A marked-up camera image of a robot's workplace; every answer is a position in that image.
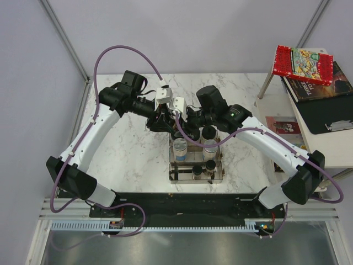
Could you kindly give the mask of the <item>blue-label bottle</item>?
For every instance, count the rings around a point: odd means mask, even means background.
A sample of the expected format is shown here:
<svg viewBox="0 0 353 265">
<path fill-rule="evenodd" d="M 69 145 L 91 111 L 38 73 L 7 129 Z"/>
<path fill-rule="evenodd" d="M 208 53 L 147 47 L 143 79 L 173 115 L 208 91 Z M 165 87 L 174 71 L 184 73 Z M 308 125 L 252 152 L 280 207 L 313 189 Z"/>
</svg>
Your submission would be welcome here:
<svg viewBox="0 0 353 265">
<path fill-rule="evenodd" d="M 183 138 L 178 138 L 173 141 L 173 154 L 175 162 L 182 162 L 186 160 L 188 150 L 188 143 Z"/>
<path fill-rule="evenodd" d="M 204 142 L 205 147 L 203 148 L 203 151 L 202 151 L 202 157 L 205 162 L 208 160 L 215 160 L 218 147 L 217 146 L 211 147 L 211 145 L 214 145 L 214 144 L 216 144 L 216 141 L 213 139 L 209 139 Z"/>
</svg>

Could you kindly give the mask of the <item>clear three-slot organizer tray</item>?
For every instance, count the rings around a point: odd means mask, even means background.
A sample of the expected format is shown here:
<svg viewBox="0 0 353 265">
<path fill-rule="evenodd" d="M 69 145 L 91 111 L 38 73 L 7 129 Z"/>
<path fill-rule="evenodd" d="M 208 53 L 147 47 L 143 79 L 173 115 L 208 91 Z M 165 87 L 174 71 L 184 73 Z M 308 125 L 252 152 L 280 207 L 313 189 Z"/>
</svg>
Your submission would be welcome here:
<svg viewBox="0 0 353 265">
<path fill-rule="evenodd" d="M 208 177 L 205 175 L 205 161 L 202 157 L 203 147 L 188 143 L 186 160 L 182 162 L 174 161 L 173 141 L 181 138 L 180 133 L 169 137 L 169 169 L 168 178 L 172 184 L 219 184 L 223 181 L 224 169 L 222 164 L 223 154 L 218 146 L 217 155 L 215 157 L 216 168 L 214 175 Z M 194 180 L 192 178 L 192 167 L 200 165 L 203 169 L 201 179 Z"/>
</svg>

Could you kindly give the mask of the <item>black-cap spice bottle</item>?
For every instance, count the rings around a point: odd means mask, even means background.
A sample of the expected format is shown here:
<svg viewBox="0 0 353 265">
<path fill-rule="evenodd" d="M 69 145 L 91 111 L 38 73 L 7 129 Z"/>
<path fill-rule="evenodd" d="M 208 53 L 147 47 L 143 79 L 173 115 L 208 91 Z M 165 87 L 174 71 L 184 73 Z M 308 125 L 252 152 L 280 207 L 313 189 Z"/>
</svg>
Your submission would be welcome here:
<svg viewBox="0 0 353 265">
<path fill-rule="evenodd" d="M 200 180 L 203 169 L 200 165 L 195 165 L 192 167 L 192 178 L 194 180 Z"/>
<path fill-rule="evenodd" d="M 205 175 L 212 177 L 214 175 L 216 163 L 214 160 L 208 160 L 205 162 Z"/>
</svg>

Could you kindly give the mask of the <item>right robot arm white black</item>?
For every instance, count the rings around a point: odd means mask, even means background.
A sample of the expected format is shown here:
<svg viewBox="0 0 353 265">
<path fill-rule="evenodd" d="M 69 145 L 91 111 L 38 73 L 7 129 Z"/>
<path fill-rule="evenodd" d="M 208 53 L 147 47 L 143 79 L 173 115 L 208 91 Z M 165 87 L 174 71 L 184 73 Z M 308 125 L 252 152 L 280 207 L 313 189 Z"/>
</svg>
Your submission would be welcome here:
<svg viewBox="0 0 353 265">
<path fill-rule="evenodd" d="M 323 179 L 325 156 L 315 150 L 309 153 L 281 138 L 262 124 L 250 111 L 239 104 L 228 105 L 215 86 L 197 91 L 201 109 L 187 113 L 185 99 L 173 99 L 173 113 L 179 130 L 190 126 L 216 126 L 262 152 L 288 176 L 287 180 L 263 188 L 253 203 L 253 212 L 266 217 L 280 204 L 294 202 L 304 205 Z"/>
</svg>

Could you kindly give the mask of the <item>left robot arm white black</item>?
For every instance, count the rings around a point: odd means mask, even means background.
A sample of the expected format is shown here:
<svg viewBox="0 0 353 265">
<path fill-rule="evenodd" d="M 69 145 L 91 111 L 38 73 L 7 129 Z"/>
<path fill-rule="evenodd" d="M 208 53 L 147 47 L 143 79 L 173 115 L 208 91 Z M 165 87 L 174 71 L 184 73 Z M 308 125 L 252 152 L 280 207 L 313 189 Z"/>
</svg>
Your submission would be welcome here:
<svg viewBox="0 0 353 265">
<path fill-rule="evenodd" d="M 90 120 L 58 158 L 51 156 L 46 162 L 54 187 L 101 205 L 109 217 L 119 215 L 121 204 L 115 200 L 115 192 L 99 184 L 87 171 L 105 136 L 125 113 L 132 112 L 147 118 L 147 125 L 153 131 L 171 129 L 167 105 L 172 92 L 165 80 L 162 79 L 160 84 L 155 99 L 148 100 L 143 97 L 147 79 L 126 71 L 120 82 L 102 89 Z"/>
</svg>

